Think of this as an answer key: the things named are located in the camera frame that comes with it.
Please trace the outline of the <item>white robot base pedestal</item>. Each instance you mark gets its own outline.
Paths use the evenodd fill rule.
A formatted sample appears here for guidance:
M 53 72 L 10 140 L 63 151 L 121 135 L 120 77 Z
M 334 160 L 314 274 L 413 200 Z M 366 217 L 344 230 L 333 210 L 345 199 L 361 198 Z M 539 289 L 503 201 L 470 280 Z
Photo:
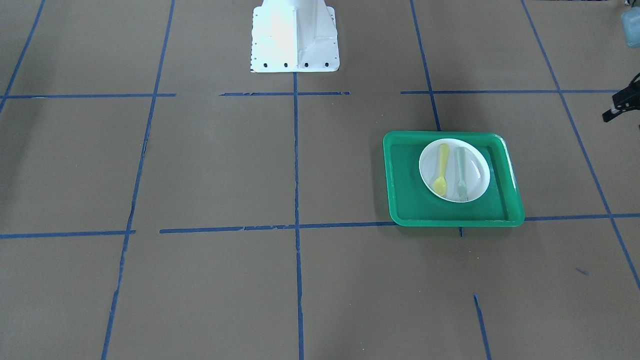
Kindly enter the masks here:
M 252 73 L 339 70 L 336 12 L 324 0 L 264 0 L 252 21 Z

